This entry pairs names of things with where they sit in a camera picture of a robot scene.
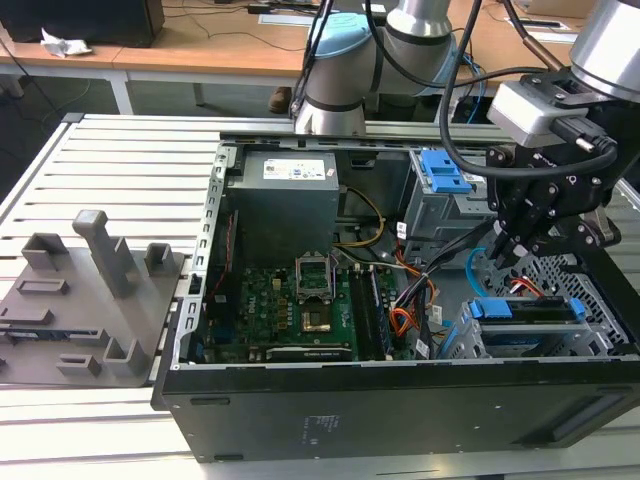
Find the shoe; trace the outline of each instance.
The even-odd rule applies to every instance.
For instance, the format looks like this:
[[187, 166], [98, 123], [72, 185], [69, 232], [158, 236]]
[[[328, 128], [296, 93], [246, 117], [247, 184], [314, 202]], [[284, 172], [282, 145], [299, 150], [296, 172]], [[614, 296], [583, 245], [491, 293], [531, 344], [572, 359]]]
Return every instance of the shoe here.
[[287, 113], [291, 103], [291, 95], [291, 87], [276, 88], [269, 99], [269, 111], [278, 114]]

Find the black computer case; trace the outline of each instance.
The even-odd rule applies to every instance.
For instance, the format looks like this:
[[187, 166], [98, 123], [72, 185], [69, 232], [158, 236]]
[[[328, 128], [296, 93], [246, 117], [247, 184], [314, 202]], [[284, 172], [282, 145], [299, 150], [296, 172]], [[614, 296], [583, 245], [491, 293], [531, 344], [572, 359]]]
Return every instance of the black computer case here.
[[0, 21], [14, 42], [36, 42], [41, 29], [68, 40], [150, 47], [162, 29], [161, 0], [5, 0]]

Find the power supply label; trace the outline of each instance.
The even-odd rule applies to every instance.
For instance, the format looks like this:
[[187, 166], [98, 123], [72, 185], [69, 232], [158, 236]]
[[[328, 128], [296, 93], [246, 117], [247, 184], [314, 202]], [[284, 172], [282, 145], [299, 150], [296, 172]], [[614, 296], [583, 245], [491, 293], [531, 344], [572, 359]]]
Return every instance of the power supply label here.
[[265, 180], [325, 180], [324, 160], [270, 158], [264, 162]]

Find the open computer tower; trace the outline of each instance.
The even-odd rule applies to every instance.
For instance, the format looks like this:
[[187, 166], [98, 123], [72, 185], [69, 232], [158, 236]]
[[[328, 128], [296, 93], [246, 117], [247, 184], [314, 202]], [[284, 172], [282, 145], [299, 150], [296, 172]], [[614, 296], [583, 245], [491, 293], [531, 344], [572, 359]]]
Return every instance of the open computer tower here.
[[640, 299], [605, 252], [465, 249], [431, 275], [430, 329], [394, 330], [398, 252], [420, 268], [492, 222], [482, 179], [436, 188], [439, 148], [223, 138], [156, 386], [198, 461], [566, 447], [640, 404]]

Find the yellow wire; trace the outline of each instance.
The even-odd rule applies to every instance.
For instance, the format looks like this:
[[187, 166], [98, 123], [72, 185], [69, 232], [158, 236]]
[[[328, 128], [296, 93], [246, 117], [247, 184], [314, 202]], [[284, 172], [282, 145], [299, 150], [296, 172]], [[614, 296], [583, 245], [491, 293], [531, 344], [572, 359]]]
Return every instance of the yellow wire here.
[[369, 206], [375, 210], [376, 215], [378, 215], [378, 222], [379, 222], [378, 231], [369, 240], [362, 240], [360, 242], [339, 242], [339, 243], [334, 243], [333, 245], [336, 246], [336, 247], [367, 247], [367, 246], [371, 245], [372, 243], [375, 243], [376, 241], [378, 241], [378, 239], [382, 236], [382, 234], [384, 233], [384, 222], [385, 222], [385, 220], [384, 220], [384, 217], [382, 216], [382, 213], [380, 213], [380, 210], [378, 210], [378, 207], [376, 207], [376, 205], [371, 201], [371, 199], [369, 197], [367, 197], [360, 190], [356, 190], [353, 187], [347, 187], [347, 191], [349, 191], [349, 190], [351, 190], [352, 192], [357, 193], [362, 198], [364, 198], [365, 202], [367, 202], [369, 204]]

